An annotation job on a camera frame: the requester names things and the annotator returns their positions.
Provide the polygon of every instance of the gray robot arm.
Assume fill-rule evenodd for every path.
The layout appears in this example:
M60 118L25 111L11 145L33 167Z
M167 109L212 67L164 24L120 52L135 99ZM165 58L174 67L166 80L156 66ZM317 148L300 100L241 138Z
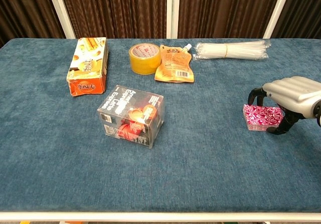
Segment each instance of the gray robot arm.
M274 100L284 111L285 116L277 128L270 127L268 132L280 135L286 133L298 120L316 118L321 120L321 83L305 77L291 77L266 83L253 89L248 97L251 105L257 97L257 105L263 105L263 99Z

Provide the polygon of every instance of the snack box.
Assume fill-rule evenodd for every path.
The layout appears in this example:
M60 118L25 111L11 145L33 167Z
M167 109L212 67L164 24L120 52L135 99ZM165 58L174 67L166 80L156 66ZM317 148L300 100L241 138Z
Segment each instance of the snack box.
M243 114L248 130L265 131L268 127L278 127L283 119L279 107L243 105Z
M108 47L105 37L80 38L67 74L72 96L105 91Z
M151 149L164 122L164 97L116 85L97 111L106 135Z

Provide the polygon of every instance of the clear plastic box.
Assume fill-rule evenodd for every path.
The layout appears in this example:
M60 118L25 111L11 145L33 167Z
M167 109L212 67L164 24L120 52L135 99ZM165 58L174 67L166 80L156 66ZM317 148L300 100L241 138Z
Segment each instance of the clear plastic box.
M265 131L268 127L278 127L283 119L279 107L243 105L243 114L249 130Z
M97 111L106 135L151 149L164 122L164 97L116 85Z

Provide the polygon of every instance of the barcode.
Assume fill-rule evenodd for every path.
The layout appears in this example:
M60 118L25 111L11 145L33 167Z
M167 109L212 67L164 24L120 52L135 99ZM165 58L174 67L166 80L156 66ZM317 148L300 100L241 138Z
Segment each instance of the barcode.
M108 125L104 125L105 126L105 130L106 130L106 133L108 133L109 135L112 134L112 131L110 129L110 127Z
M101 118L107 122L110 122L111 123L111 117L109 115L103 115L101 114Z
M189 73L183 71L176 71L176 77L189 77Z

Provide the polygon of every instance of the plastic straw bundle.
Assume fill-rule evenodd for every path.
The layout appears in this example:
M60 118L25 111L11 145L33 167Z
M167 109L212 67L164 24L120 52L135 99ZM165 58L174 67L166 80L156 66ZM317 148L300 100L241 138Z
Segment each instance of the plastic straw bundle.
M269 42L264 40L255 42L237 42L237 43L198 43L196 45L197 55L194 59L211 58L239 58L239 59L263 59L268 58L266 48L270 46Z

